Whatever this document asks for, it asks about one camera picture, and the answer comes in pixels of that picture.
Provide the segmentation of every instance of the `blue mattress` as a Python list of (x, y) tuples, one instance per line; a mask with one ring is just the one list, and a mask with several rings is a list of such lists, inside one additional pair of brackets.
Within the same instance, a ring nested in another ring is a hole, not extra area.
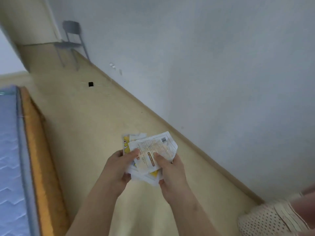
[(16, 86), (0, 89), (0, 236), (40, 235), (22, 102)]

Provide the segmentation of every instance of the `person's left arm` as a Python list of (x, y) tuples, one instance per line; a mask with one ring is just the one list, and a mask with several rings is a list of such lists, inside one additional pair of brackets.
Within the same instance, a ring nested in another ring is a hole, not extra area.
[(83, 202), (66, 236), (107, 236), (118, 196), (130, 181), (126, 174), (129, 164), (139, 154), (138, 149), (123, 155), (115, 152)]

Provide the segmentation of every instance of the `beige floor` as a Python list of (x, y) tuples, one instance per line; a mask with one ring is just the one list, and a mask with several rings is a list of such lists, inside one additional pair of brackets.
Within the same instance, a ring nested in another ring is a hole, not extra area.
[[(47, 132), (71, 219), (97, 180), (107, 158), (122, 148), (124, 133), (167, 131), (146, 109), (80, 60), (63, 69), (51, 45), (22, 49), (31, 75), (0, 79), (25, 85), (47, 119)], [(89, 88), (87, 82), (96, 85)], [(255, 203), (171, 132), (188, 182), (222, 235), (238, 235), (236, 218)], [(177, 235), (160, 189), (130, 182), (115, 208), (111, 235)]]

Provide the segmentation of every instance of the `bed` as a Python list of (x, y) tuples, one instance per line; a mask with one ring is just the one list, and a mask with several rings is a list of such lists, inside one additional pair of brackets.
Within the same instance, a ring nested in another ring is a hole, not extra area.
[(0, 235), (65, 235), (70, 223), (43, 114), (16, 86), (0, 90), (0, 110)]

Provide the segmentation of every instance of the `chair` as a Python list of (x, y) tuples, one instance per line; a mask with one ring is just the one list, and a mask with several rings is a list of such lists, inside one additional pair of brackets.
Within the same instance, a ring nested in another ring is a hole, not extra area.
[[(82, 37), (81, 37), (80, 24), (78, 22), (75, 22), (75, 21), (64, 21), (62, 23), (62, 27), (65, 30), (65, 34), (67, 36), (68, 41), (55, 42), (53, 45), (56, 48), (56, 51), (57, 51), (57, 54), (58, 54), (58, 57), (60, 59), (62, 67), (65, 67), (65, 64), (62, 62), (62, 59), (61, 59), (61, 56), (60, 56), (60, 53), (59, 53), (58, 49), (68, 49), (68, 50), (71, 50), (71, 53), (73, 55), (73, 59), (76, 62), (76, 65), (77, 65), (77, 70), (79, 70), (79, 63), (78, 63), (77, 58), (76, 58), (76, 56), (75, 56), (75, 54), (73, 52), (74, 48), (82, 46), (83, 49), (84, 49), (84, 52), (86, 54), (86, 57), (88, 58), (89, 62), (91, 63), (91, 60), (90, 60), (89, 55), (88, 55), (88, 52), (86, 51), (86, 48), (85, 48), (85, 44), (84, 44), (84, 42), (82, 40)], [(79, 35), (81, 43), (73, 43), (73, 42), (71, 42), (69, 40), (68, 33)]]

